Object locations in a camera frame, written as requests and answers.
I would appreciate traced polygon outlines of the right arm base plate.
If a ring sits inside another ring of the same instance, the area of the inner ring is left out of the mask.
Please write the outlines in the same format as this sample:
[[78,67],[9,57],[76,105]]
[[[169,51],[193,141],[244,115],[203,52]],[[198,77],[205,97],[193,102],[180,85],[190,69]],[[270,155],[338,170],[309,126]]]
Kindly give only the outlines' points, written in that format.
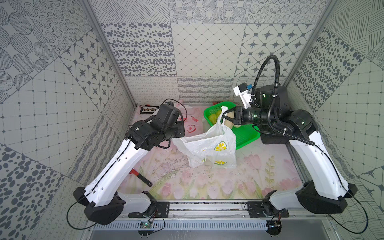
[[245,210],[248,211],[250,218],[288,218],[290,216],[287,209],[277,210],[272,205],[261,201],[246,202]]

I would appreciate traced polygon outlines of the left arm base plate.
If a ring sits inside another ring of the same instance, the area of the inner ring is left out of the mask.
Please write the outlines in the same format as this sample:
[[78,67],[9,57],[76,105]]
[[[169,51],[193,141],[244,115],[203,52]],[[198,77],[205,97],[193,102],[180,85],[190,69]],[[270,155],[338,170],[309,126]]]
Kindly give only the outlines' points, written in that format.
[[151,203],[149,208],[143,213],[135,212],[129,213],[129,218],[167,218],[169,216],[170,202],[156,202]]

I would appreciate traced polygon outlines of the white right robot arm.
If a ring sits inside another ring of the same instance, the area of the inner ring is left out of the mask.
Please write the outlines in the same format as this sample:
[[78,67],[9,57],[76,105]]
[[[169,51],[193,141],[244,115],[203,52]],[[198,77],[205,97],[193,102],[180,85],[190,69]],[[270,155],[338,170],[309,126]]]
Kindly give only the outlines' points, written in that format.
[[293,147],[311,179],[295,190],[273,190],[264,197],[266,216],[283,209],[306,209],[314,214],[341,214],[358,189],[349,184],[337,170],[322,141],[318,125],[305,110],[291,110],[285,87],[267,85],[255,88],[242,83],[234,87],[242,106],[225,112],[225,120],[236,126],[258,127],[262,142]]

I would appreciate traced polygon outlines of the white lemon print bag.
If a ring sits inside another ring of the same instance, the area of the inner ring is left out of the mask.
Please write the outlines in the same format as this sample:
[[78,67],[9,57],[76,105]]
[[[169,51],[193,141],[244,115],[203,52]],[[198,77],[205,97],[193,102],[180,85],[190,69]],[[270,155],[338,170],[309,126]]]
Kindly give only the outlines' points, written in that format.
[[232,129],[225,126],[222,107],[218,121],[207,132],[192,136],[172,139],[172,143],[188,159],[189,167],[211,166],[222,169],[234,169],[236,160],[236,136]]

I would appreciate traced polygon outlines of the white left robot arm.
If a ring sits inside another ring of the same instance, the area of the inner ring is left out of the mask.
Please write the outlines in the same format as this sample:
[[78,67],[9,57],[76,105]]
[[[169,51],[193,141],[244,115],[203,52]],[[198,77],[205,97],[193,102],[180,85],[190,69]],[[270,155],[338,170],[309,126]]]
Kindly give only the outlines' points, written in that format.
[[146,217],[157,214],[157,200],[147,191],[121,195],[118,188],[134,166],[152,148],[162,148],[162,142],[185,136],[188,112],[176,108],[173,101],[160,105],[158,112],[132,124],[121,146],[100,174],[86,187],[77,188],[73,195],[85,207],[88,220],[108,225],[121,214],[139,213]]

